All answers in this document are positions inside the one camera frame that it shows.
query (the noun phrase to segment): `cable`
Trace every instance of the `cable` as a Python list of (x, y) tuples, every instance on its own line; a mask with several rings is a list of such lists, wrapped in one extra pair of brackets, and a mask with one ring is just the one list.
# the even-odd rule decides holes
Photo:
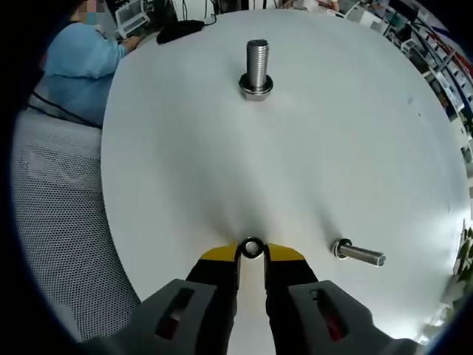
[(187, 4), (186, 4), (186, 0), (183, 0), (183, 20), (187, 21)]
[(79, 115), (76, 115), (75, 113), (72, 113), (70, 111), (68, 111), (67, 109), (64, 109), (62, 106), (60, 105), (57, 105), (55, 104), (54, 102), (51, 102), (49, 100), (47, 100), (46, 98), (43, 98), (41, 95), (39, 95), (36, 91), (33, 91), (33, 96), (36, 97), (38, 100), (40, 101), (43, 101), (45, 104), (48, 104), (52, 107), (55, 107), (56, 109), (59, 109), (61, 110), (62, 112), (72, 116), (73, 118), (75, 118), (76, 120), (80, 121), (81, 123), (87, 125), (87, 126), (91, 126), (91, 127), (95, 127), (95, 128), (100, 128), (100, 126), (98, 126), (97, 124), (94, 124), (92, 122), (89, 122), (88, 120), (85, 120), (83, 119), (81, 116)]
[(217, 16), (214, 13), (211, 13), (210, 16), (212, 16), (214, 18), (214, 22), (212, 22), (211, 24), (206, 24), (205, 26), (211, 26), (212, 24), (217, 22)]
[(217, 0), (217, 2), (214, 2), (213, 0), (210, 0), (210, 2), (214, 6), (214, 11), (216, 12), (216, 15), (219, 15), (220, 14), (220, 4), (219, 4), (218, 0)]
[(65, 120), (65, 119), (62, 118), (62, 117), (59, 117), (59, 116), (53, 115), (53, 114), (51, 114), (51, 113), (49, 113), (49, 112), (46, 112), (45, 110), (40, 109), (39, 107), (33, 106), (32, 104), (28, 104), (28, 107), (34, 109), (35, 111), (38, 111), (38, 112), (42, 113), (43, 115), (47, 115), (47, 116), (50, 116), (50, 117), (52, 117), (52, 118), (57, 118), (57, 119), (62, 120), (62, 121), (67, 121), (67, 120)]

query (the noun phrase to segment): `gray mesh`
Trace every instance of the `gray mesh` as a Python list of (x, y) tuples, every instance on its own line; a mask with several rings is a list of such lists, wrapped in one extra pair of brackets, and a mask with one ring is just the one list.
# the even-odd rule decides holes
[(27, 260), (49, 301), (72, 309), (82, 339), (130, 319), (137, 298), (103, 206), (101, 131), (42, 115), (20, 117), (13, 205)]

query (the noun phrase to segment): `desk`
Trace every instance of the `desk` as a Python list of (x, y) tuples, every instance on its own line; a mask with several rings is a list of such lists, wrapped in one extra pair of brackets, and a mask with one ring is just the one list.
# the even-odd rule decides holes
[[(263, 102), (239, 94), (253, 38), (270, 44)], [(415, 337), (469, 217), (462, 157), (422, 76), (371, 29), (306, 11), (231, 13), (145, 43), (115, 74), (101, 154), (110, 230), (142, 300), (255, 235), (302, 252), (383, 331)], [(337, 260), (340, 235), (384, 251), (385, 266)], [(229, 354), (274, 354), (262, 261), (243, 260)]]

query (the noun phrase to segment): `person's arm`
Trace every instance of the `person's arm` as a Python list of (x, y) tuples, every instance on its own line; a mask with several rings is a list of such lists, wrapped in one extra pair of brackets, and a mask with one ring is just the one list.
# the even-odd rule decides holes
[(340, 11), (340, 6), (338, 5), (338, 0), (332, 0), (329, 4), (325, 2), (318, 1), (319, 6), (325, 7), (326, 9), (331, 9), (336, 12)]
[(141, 42), (142, 39), (143, 37), (137, 37), (134, 35), (130, 38), (123, 40), (121, 44), (126, 48), (126, 52), (130, 53), (136, 49), (137, 45)]
[(337, 13), (340, 12), (340, 5), (338, 5), (338, 1), (337, 1), (337, 0), (332, 1), (330, 4), (332, 5), (332, 10), (333, 10), (333, 11), (336, 11)]

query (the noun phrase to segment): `metal bolt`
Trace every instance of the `metal bolt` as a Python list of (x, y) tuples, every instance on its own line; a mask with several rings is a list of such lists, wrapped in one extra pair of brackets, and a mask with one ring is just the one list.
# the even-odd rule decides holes
[(349, 239), (335, 241), (333, 253), (340, 260), (351, 257), (374, 266), (382, 266), (386, 261), (386, 256), (383, 253), (353, 246)]
[(265, 244), (261, 239), (249, 237), (239, 244), (239, 249), (248, 259), (255, 259), (265, 250)]
[(273, 80), (267, 74), (269, 44), (265, 39), (254, 39), (246, 44), (246, 73), (239, 87), (247, 100), (264, 100), (273, 89)]

